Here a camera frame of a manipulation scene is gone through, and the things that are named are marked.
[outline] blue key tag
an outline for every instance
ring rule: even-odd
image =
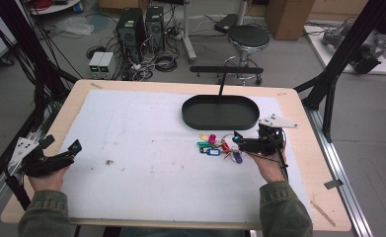
[[[241,164],[242,163],[242,156],[241,156],[241,153],[240,152],[237,152],[237,151],[233,151],[233,159],[238,163],[238,164]]]
[[[207,153],[207,155],[218,156],[221,151],[219,149],[209,148],[205,151],[205,153]]]

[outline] black stool seat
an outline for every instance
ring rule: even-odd
[[[228,38],[237,46],[264,48],[270,41],[270,35],[255,26],[237,26],[229,29]]]

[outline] computer tower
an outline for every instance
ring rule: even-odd
[[[124,8],[116,25],[117,39],[124,58],[129,57],[133,63],[140,63],[146,46],[146,31],[140,8]]]
[[[164,35],[164,9],[163,7],[151,6],[146,12],[146,34],[149,38],[149,48],[153,52],[165,50]]]

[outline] black mount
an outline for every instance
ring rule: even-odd
[[[309,96],[302,100],[303,106],[311,111],[318,111],[319,104],[326,97],[322,131],[330,143],[337,81],[368,35],[385,15],[386,0],[369,0],[325,70],[312,80],[294,88],[297,93],[300,93],[313,87]]]

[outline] black oval tray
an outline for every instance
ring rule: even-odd
[[[259,117],[257,104],[242,96],[198,95],[183,104],[184,122],[198,130],[247,130]]]

